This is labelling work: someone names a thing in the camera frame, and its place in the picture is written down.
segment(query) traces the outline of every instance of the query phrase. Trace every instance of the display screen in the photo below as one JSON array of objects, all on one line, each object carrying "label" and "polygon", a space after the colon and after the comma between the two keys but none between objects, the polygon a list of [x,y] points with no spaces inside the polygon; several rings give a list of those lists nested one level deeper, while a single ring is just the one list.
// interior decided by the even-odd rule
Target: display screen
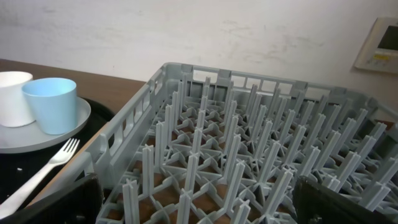
[{"label": "display screen", "polygon": [[398,50],[398,27],[389,26],[378,46],[380,49]]}]

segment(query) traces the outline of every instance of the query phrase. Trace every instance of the white wall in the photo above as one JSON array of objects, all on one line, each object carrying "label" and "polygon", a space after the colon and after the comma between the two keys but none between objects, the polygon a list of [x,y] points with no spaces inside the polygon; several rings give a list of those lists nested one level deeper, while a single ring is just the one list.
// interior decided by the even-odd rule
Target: white wall
[{"label": "white wall", "polygon": [[398,75],[352,68],[378,16],[398,17],[398,1],[3,0],[0,58],[144,81],[193,63],[354,88],[398,109]]}]

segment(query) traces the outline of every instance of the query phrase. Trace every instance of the plate rim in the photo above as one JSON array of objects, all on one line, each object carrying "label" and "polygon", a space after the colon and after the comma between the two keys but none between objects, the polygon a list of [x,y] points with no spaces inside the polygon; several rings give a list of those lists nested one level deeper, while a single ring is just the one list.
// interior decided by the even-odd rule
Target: plate rim
[{"label": "plate rim", "polygon": [[38,144],[30,145],[30,146],[20,146],[20,147],[8,147],[8,148],[0,148],[0,154],[18,154],[18,153],[25,153],[25,152],[33,152],[33,151],[39,151],[42,149],[45,149],[50,146],[54,146],[70,137],[75,135],[77,132],[79,132],[83,127],[86,125],[88,118],[91,115],[91,106],[90,104],[83,98],[77,97],[78,100],[84,102],[84,104],[88,108],[88,115],[85,118],[84,122],[82,122],[80,125],[78,125],[75,129],[71,130],[68,133],[65,134],[60,134],[59,138],[51,139],[49,141],[41,142]]}]

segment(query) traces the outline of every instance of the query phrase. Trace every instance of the plastic cup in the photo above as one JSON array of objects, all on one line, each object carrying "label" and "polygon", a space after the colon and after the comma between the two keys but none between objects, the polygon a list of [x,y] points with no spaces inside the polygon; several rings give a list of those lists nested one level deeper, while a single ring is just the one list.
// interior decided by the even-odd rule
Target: plastic cup
[{"label": "plastic cup", "polygon": [[15,128],[35,121],[21,90],[31,80],[27,72],[0,72],[0,125]]},{"label": "plastic cup", "polygon": [[64,134],[77,126],[76,83],[66,78],[43,78],[22,87],[39,128]]}]

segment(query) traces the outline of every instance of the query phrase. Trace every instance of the fork handle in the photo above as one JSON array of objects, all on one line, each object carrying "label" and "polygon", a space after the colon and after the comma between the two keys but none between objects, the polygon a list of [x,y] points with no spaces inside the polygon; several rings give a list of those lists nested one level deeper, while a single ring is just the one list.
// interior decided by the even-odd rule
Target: fork handle
[{"label": "fork handle", "polygon": [[0,219],[13,214],[24,203],[26,198],[32,193],[43,178],[54,168],[52,164],[46,164],[33,177],[31,177],[22,187],[14,192],[7,200],[0,205]]}]

